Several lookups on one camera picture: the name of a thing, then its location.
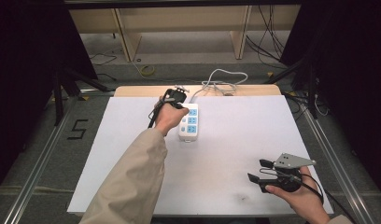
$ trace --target white board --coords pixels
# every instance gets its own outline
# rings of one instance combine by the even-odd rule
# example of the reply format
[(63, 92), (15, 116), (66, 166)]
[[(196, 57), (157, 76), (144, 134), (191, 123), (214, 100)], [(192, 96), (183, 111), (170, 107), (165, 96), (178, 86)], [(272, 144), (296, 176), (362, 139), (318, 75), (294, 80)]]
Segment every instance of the white board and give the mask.
[[(68, 212), (82, 215), (109, 171), (149, 124), (156, 97), (113, 97), (92, 145)], [(261, 178), (260, 159), (286, 152), (309, 159), (283, 96), (198, 97), (199, 136), (180, 142), (166, 136), (165, 177), (155, 216), (271, 217), (293, 215), (283, 200), (248, 180)], [(309, 167), (319, 183), (314, 167)], [(329, 203), (325, 210), (332, 214)]]

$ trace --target gray carpet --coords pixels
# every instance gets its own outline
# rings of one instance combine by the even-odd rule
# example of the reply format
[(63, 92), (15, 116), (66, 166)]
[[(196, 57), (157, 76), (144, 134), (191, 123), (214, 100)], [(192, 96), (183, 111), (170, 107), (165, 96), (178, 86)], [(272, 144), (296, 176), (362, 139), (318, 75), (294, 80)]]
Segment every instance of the gray carpet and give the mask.
[[(211, 72), (217, 68), (232, 72), (245, 72), (249, 75), (246, 84), (261, 84), (267, 80), (267, 72), (277, 74), (281, 71), (280, 69), (263, 64), (160, 64), (154, 66), (156, 72), (148, 78), (158, 80), (143, 79), (132, 64), (95, 66), (95, 70), (98, 74), (107, 74), (117, 79), (114, 81), (106, 75), (99, 75), (99, 82), (111, 88), (122, 85), (199, 84), (202, 80), (208, 80)], [(217, 74), (213, 79), (235, 82), (242, 78)], [(195, 83), (184, 79), (192, 79), (199, 82)], [(282, 91), (290, 90), (290, 79), (291, 77), (288, 77), (278, 82), (278, 86)], [(78, 85), (81, 89), (90, 88), (89, 85), (80, 81)], [(93, 95), (86, 101), (77, 101), (73, 113), (64, 127), (57, 147), (54, 149), (49, 163), (40, 177), (37, 188), (22, 215), (21, 223), (78, 223), (80, 221), (79, 217), (67, 214), (66, 207), (69, 205), (72, 193), (88, 158), (94, 136), (97, 133), (108, 100), (109, 96)], [(288, 102), (291, 111), (295, 112), (298, 110), (298, 105), (291, 100), (288, 100)], [(293, 114), (293, 117), (296, 119), (310, 157), (317, 161), (316, 170), (324, 188), (355, 217), (316, 137), (302, 113), (302, 110), (296, 112)], [(86, 129), (86, 132), (81, 139), (70, 140), (68, 139), (69, 137), (80, 137), (80, 133), (72, 132), (75, 122), (79, 119), (87, 120), (80, 121), (77, 125), (78, 128)], [(48, 141), (53, 129), (54, 120), (54, 103), (49, 101), (44, 114), (35, 127), (33, 136), (27, 144), (27, 148), (18, 157), (2, 184), (0, 189), (0, 223), (4, 222), (4, 218), (15, 199), (16, 193), (19, 192), (20, 187), (25, 183), (41, 150)], [(358, 158), (351, 153), (351, 147), (345, 140), (335, 118), (331, 115), (326, 117), (318, 116), (318, 122), (328, 135), (341, 162), (346, 167), (346, 171), (357, 186), (368, 209), (373, 214), (376, 223), (381, 223), (381, 194), (363, 169)], [(334, 207), (335, 215), (344, 213), (334, 203), (332, 203), (332, 206)], [(230, 221), (226, 219), (209, 219), (206, 223), (229, 223)], [(248, 223), (253, 220), (247, 218), (238, 219), (237, 221), (238, 223)], [(304, 220), (299, 217), (271, 217), (270, 221), (273, 224), (304, 223)]]

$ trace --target hand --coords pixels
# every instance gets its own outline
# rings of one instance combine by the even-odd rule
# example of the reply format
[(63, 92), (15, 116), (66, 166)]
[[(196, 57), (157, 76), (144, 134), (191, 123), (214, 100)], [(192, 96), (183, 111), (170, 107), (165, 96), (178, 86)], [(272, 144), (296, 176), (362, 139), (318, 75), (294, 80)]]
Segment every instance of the hand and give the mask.
[(189, 112), (188, 108), (176, 109), (170, 104), (164, 104), (155, 120), (155, 129), (159, 130), (163, 136), (166, 136)]
[[(302, 181), (311, 188), (317, 189), (317, 184), (310, 177), (309, 169), (304, 166), (300, 168), (301, 174), (304, 174)], [(306, 219), (311, 224), (328, 223), (331, 219), (322, 207), (321, 200), (310, 189), (301, 186), (295, 192), (286, 192), (283, 189), (275, 186), (266, 186), (267, 191), (274, 194), (277, 197), (284, 199), (289, 203), (290, 207), (299, 216)]]

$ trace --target white power strip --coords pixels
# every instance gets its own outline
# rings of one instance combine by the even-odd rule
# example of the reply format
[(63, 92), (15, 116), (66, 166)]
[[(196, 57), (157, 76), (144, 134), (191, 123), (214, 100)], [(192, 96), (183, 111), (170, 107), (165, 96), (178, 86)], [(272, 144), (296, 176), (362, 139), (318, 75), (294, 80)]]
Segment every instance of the white power strip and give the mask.
[(182, 104), (190, 112), (179, 122), (179, 139), (185, 142), (196, 141), (199, 133), (199, 106), (197, 104)]

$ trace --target beige jacket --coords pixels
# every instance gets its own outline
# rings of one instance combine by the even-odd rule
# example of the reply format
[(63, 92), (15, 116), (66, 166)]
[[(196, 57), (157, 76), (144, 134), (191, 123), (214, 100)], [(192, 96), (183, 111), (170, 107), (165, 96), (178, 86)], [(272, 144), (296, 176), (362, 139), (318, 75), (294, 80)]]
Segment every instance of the beige jacket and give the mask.
[[(155, 129), (143, 131), (98, 189), (80, 223), (149, 224), (164, 176), (167, 148)], [(337, 217), (330, 224), (350, 223)]]

